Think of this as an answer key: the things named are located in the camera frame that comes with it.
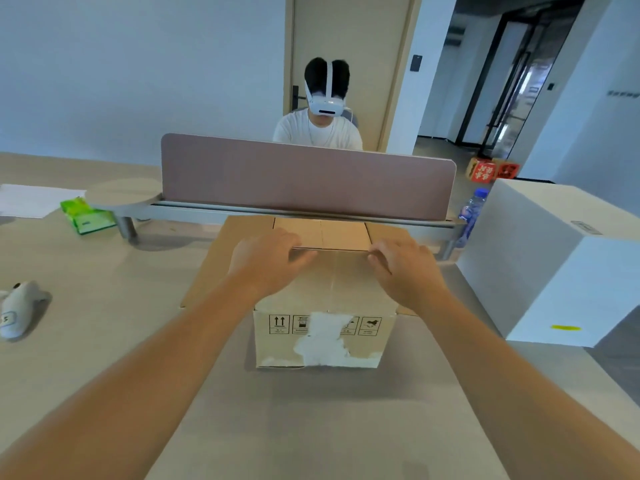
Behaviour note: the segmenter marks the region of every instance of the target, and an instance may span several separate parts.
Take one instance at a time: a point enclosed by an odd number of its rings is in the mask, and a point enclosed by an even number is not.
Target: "white paper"
[[[84,197],[84,192],[56,187],[1,184],[0,216],[41,219],[59,209],[63,200]]]

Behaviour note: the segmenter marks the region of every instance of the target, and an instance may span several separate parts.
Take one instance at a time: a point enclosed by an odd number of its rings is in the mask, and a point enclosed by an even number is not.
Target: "water bottle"
[[[467,245],[469,234],[471,234],[474,225],[476,225],[476,219],[478,218],[478,215],[480,215],[484,202],[486,202],[487,195],[489,195],[489,189],[476,189],[474,196],[469,199],[462,209],[460,209],[460,215],[458,218],[466,221],[467,225],[465,226],[462,236],[456,243],[457,248],[464,248]]]

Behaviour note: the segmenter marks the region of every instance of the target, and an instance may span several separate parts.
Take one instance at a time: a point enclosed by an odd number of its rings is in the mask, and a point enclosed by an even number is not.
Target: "yellow sticker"
[[[551,325],[551,328],[555,328],[556,330],[582,330],[579,326],[571,325]]]

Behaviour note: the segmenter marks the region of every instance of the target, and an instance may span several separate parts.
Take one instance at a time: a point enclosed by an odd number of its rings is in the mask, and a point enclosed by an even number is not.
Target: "person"
[[[349,65],[345,61],[333,61],[332,68],[330,97],[344,101],[349,88]],[[307,64],[305,81],[312,95],[325,95],[326,76],[327,62],[323,58],[316,57]],[[360,132],[350,120],[343,116],[314,114],[309,108],[284,115],[276,126],[273,140],[276,143],[362,150]]]
[[[0,478],[144,478],[236,325],[313,261],[315,251],[290,261],[299,244],[282,229],[240,242],[217,288],[12,444]],[[473,316],[426,247],[380,241],[369,261],[382,288],[436,338],[512,479],[638,478],[640,452]]]

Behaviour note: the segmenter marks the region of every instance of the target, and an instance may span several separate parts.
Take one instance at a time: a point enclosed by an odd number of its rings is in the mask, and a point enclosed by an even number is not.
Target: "white vr headset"
[[[312,113],[318,116],[340,116],[345,110],[344,99],[339,97],[331,97],[333,85],[333,64],[326,63],[326,90],[324,95],[311,94],[307,80],[305,79],[305,90],[307,92],[307,103]]]

